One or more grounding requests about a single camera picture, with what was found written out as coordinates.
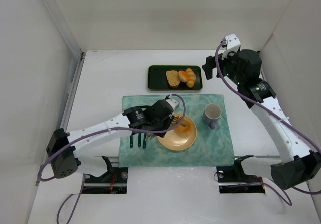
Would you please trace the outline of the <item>orange bagel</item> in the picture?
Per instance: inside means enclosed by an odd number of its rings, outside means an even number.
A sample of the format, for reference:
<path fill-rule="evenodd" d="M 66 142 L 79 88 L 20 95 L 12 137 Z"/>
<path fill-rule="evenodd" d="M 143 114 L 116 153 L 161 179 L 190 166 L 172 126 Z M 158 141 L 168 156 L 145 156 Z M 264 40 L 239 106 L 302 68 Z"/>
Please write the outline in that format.
<path fill-rule="evenodd" d="M 193 129 L 192 123 L 189 120 L 183 119 L 181 123 L 174 128 L 174 131 L 181 136 L 188 135 Z"/>

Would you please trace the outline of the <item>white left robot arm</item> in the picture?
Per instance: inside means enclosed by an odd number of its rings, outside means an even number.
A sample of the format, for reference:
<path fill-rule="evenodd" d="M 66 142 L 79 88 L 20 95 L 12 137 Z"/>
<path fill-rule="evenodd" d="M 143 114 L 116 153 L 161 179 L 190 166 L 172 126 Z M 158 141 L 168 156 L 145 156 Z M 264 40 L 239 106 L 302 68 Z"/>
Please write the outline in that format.
<path fill-rule="evenodd" d="M 110 120 L 78 131 L 55 130 L 46 148 L 54 178 L 61 179 L 79 172 L 101 181 L 107 180 L 113 173 L 107 157 L 87 156 L 86 153 L 111 140 L 137 133 L 164 136 L 178 107 L 177 101 L 162 99 L 146 108 L 131 107 Z"/>

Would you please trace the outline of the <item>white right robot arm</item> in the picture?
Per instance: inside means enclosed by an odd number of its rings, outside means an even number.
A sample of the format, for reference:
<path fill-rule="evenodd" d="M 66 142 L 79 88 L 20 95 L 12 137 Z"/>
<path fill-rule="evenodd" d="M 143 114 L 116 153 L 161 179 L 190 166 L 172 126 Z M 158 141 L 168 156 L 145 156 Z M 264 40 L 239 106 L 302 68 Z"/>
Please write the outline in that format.
<path fill-rule="evenodd" d="M 243 49 L 208 56 L 202 66 L 207 80 L 228 77 L 237 89 L 233 91 L 260 119 L 276 145 L 280 163 L 269 165 L 265 172 L 283 190 L 313 179 L 320 171 L 320 147 L 291 125 L 282 111 L 270 84 L 260 78 L 262 60 L 254 50 Z"/>

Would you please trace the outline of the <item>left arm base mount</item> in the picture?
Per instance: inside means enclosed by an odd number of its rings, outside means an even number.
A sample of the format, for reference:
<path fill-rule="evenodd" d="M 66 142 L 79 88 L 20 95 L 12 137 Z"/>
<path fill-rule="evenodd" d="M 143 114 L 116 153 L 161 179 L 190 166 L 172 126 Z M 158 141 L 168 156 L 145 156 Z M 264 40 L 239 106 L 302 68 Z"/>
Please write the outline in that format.
<path fill-rule="evenodd" d="M 119 167 L 102 156 L 103 173 L 94 176 L 86 174 L 82 194 L 127 194 L 128 167 Z"/>

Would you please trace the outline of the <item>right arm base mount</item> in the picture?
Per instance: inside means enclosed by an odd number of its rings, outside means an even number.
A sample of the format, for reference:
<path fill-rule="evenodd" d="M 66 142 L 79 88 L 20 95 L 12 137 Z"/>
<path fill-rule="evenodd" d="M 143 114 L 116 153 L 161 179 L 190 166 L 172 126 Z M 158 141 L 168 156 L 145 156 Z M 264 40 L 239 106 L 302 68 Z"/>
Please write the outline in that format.
<path fill-rule="evenodd" d="M 265 194 L 264 185 L 256 184 L 263 181 L 261 177 L 240 173 L 233 166 L 218 166 L 216 168 L 216 177 L 220 194 Z"/>

